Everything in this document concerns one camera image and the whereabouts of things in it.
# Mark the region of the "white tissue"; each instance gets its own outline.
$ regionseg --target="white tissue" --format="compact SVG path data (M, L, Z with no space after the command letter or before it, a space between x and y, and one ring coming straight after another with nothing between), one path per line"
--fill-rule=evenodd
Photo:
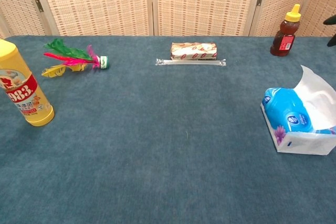
M301 81L294 91L306 107L314 130L336 126L336 91L311 69L302 69Z

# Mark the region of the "honey bottle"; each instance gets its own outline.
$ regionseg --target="honey bottle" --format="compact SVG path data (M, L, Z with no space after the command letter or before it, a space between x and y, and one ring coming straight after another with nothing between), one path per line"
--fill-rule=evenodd
M299 29L300 5L295 4L292 11L288 12L285 20L280 24L280 31L275 35L270 52L275 56L286 56L289 54L295 39L295 32Z

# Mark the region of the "red label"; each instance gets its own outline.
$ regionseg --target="red label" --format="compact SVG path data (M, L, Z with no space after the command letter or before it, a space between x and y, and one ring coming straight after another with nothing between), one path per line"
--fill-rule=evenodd
M279 50L289 50L294 40L294 36L284 36L282 38Z
M31 74L26 83L14 90L6 91L12 102L22 102L28 99L37 89L37 82Z
M31 110L21 110L21 113L22 113L23 115L29 115L29 114L32 114L32 113L35 113L35 112L37 112L36 109L31 109Z
M3 83L5 89L10 89L10 88L14 87L11 78L1 77L0 81Z

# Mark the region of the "amber liquid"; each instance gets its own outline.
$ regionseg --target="amber liquid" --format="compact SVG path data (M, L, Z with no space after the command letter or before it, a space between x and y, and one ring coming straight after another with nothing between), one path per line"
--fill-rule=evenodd
M295 35L294 33L299 29L300 22L289 22L284 20L280 24L280 31L274 37L273 45L271 46L270 52L275 56L286 56L289 54L290 49L293 46ZM281 42L285 36L293 37L292 43L287 50L280 50Z

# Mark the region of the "wrapped snack bar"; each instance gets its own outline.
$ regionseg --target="wrapped snack bar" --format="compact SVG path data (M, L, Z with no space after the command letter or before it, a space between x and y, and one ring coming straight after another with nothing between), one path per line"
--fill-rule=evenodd
M215 43L172 43L172 60L216 60Z

